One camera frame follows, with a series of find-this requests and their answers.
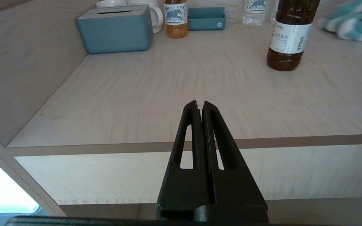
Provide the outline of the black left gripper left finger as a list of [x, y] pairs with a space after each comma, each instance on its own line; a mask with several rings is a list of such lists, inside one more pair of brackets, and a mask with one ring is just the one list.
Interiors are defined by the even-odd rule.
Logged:
[[[187, 128], [192, 131], [192, 169], [181, 168]], [[212, 202], [207, 135], [197, 101], [185, 105], [156, 203], [157, 220], [208, 221]]]

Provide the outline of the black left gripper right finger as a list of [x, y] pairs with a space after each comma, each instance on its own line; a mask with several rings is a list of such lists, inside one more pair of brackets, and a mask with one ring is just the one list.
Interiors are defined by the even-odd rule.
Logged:
[[268, 222], [268, 207], [219, 109], [205, 101], [202, 127], [209, 201], [197, 222]]

